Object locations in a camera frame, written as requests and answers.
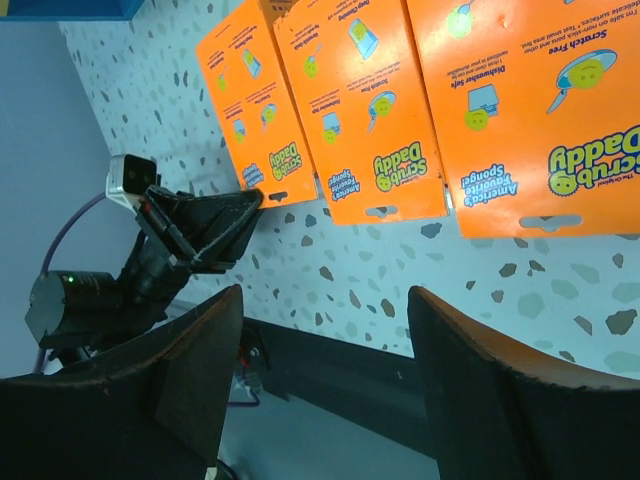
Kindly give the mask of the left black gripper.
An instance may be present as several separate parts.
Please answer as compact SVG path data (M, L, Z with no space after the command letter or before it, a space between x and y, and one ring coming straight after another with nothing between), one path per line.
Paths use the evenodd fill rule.
M191 272L224 273L242 257L262 214L257 189L209 196L152 185L135 207L140 231L117 278L124 305L169 305ZM170 250L195 250L190 270Z

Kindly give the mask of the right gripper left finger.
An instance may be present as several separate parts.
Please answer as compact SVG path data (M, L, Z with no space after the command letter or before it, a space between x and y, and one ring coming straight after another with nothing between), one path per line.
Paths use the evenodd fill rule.
M228 287L51 374L1 383L5 479L201 479L218 458L242 332Z

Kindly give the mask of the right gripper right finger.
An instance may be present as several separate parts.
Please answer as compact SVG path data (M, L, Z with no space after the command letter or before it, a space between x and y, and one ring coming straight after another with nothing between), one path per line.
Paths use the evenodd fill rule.
M638 478L637 380L536 350L424 287L407 316L441 478Z

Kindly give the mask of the orange sponge pack hidden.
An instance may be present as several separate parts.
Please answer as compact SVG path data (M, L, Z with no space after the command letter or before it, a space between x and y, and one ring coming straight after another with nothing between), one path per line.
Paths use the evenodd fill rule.
M315 166L274 26L293 1L243 1L197 45L196 56L239 186L264 208L315 200Z

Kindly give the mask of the orange sponge pack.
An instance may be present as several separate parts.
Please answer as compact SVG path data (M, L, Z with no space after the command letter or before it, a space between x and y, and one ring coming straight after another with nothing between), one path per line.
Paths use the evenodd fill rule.
M408 5L469 239L639 230L639 5Z
M406 3L298 1L274 33L334 223L447 215Z

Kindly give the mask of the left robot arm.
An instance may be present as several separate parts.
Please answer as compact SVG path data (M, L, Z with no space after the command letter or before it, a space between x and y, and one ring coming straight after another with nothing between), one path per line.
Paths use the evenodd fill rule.
M262 214L257 189L193 196L152 185L136 202L140 227L121 273L50 270L31 290L25 321L38 346L73 362L103 352L166 319L194 275L220 275L245 253Z

